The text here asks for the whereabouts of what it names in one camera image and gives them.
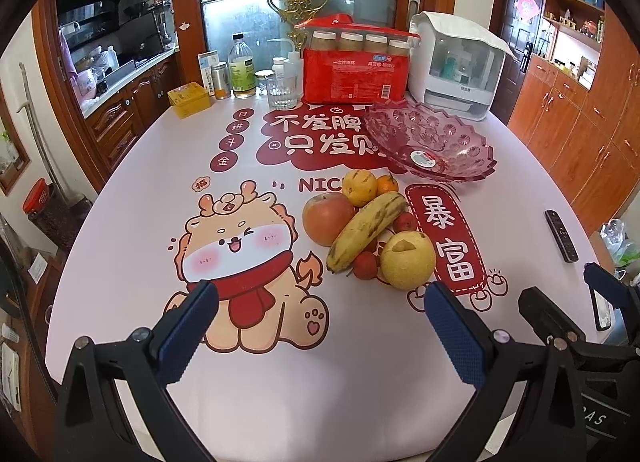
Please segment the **glass bottle green label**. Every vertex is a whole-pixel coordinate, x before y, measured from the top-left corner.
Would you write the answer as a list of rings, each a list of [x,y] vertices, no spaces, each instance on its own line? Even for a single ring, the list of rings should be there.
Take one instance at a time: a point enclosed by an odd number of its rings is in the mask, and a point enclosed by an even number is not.
[[[231,89],[235,97],[248,98],[256,93],[253,52],[244,41],[242,32],[232,36],[232,46],[228,55]]]

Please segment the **white carton box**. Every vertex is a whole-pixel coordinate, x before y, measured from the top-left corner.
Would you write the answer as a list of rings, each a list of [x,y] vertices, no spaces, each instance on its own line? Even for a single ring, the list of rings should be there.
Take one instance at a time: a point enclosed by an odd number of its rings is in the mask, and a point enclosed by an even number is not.
[[[219,62],[220,59],[217,50],[198,54],[198,66],[200,67],[203,86],[209,96],[215,95],[213,70]]]

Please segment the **small glass jar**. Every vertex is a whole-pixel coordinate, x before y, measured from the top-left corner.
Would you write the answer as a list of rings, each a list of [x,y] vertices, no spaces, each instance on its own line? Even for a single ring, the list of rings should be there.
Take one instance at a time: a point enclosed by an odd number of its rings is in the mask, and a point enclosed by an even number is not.
[[[261,97],[267,96],[267,79],[273,75],[271,69],[262,69],[255,72],[256,94]]]

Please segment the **red paper cup package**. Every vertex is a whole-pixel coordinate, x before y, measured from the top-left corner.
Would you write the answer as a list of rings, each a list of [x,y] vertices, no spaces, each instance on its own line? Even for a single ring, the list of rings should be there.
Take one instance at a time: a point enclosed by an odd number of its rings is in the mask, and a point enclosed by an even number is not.
[[[346,14],[309,19],[295,29],[306,37],[305,102],[367,105],[404,98],[419,34],[360,24]]]

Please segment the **spotted yellow banana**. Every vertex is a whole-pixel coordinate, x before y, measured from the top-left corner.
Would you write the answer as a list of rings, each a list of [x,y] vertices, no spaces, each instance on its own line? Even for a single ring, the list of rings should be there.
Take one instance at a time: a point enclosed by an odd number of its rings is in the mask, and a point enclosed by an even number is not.
[[[326,268],[331,273],[344,271],[406,208],[405,197],[397,191],[382,193],[368,202],[333,241],[326,257]]]

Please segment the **white countertop cup cabinet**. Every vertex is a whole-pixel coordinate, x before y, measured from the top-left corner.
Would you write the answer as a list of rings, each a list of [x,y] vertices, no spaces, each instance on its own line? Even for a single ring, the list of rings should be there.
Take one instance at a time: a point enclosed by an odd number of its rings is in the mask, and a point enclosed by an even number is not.
[[[409,31],[412,98],[449,115],[485,119],[504,64],[514,58],[509,45],[476,22],[446,13],[415,14]]]

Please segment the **yellow pear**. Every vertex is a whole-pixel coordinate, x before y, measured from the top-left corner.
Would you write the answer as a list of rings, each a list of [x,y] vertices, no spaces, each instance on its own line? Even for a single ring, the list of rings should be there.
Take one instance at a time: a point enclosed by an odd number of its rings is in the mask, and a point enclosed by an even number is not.
[[[381,271],[394,289],[412,291],[430,280],[435,270],[434,245],[420,230],[394,234],[380,255]]]

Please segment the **large red apple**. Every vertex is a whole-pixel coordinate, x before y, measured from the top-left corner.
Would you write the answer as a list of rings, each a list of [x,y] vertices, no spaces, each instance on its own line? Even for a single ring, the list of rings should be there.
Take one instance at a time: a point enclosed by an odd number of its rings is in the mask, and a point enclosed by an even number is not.
[[[355,207],[342,193],[313,196],[303,208],[303,227],[317,245],[329,247],[355,213]]]

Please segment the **pink glass fruit bowl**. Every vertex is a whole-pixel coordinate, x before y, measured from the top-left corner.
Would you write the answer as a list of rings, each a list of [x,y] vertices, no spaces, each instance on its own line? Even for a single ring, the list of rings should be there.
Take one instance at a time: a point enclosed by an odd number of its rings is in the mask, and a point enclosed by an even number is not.
[[[494,149],[472,124],[411,100],[366,109],[363,129],[391,163],[448,183],[483,181],[495,172]]]

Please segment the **small metal can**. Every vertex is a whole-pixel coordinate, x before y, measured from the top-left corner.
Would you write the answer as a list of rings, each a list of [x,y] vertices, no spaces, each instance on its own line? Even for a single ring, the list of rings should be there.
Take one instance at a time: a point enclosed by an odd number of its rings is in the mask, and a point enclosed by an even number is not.
[[[210,67],[214,85],[214,95],[217,100],[225,100],[231,96],[231,88],[226,62],[219,62]]]

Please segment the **orange tangerine with leaf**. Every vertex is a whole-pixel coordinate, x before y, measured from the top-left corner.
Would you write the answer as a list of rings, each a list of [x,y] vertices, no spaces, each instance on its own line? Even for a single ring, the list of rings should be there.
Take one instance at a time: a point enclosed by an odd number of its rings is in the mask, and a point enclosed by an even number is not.
[[[376,192],[378,195],[382,195],[382,193],[396,193],[398,190],[399,185],[393,175],[385,174],[376,179]]]

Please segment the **white plastic bottle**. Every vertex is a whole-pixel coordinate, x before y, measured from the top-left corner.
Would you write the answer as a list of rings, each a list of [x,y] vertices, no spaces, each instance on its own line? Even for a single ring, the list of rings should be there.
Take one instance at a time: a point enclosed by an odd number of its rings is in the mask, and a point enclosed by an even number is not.
[[[295,93],[300,100],[304,90],[304,59],[298,51],[288,53],[283,66],[285,78],[294,79]]]

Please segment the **yellow striped round fruit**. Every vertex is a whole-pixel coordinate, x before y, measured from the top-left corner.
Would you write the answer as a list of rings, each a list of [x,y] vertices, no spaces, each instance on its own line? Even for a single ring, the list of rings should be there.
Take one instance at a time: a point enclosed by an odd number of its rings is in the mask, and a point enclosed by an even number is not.
[[[349,171],[342,179],[342,193],[356,208],[362,208],[376,197],[376,177],[364,169]]]

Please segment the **black smartphone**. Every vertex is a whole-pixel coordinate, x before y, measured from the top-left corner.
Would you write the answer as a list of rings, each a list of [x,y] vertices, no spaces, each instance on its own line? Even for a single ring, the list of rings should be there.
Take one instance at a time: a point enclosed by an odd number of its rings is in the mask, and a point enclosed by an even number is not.
[[[595,289],[590,289],[594,322],[598,331],[610,330],[612,327],[612,308],[608,301]]]

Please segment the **small red fruit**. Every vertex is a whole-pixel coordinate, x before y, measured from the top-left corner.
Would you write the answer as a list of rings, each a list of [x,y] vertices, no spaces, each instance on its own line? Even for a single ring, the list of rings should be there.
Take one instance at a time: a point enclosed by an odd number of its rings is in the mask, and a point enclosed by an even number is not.
[[[378,275],[378,260],[370,251],[362,251],[352,262],[352,273],[360,280],[371,280]]]
[[[418,221],[412,213],[402,212],[398,215],[398,218],[394,220],[393,229],[395,233],[402,233],[406,230],[417,230]]]

